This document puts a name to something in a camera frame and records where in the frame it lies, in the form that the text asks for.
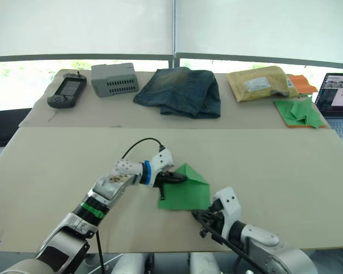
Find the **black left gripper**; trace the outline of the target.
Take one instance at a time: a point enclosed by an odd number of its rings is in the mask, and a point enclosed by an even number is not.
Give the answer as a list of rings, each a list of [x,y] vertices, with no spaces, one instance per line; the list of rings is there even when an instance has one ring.
[[[164,184],[168,183],[182,183],[187,180],[187,177],[177,172],[160,172],[157,174],[154,181],[154,188],[159,188],[160,200],[165,199]]]

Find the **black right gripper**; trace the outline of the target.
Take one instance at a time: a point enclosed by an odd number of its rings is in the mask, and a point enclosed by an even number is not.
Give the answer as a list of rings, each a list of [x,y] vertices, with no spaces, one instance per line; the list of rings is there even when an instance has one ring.
[[[192,216],[200,223],[202,228],[212,228],[221,235],[224,226],[222,209],[222,202],[220,199],[217,199],[206,210],[192,211]]]

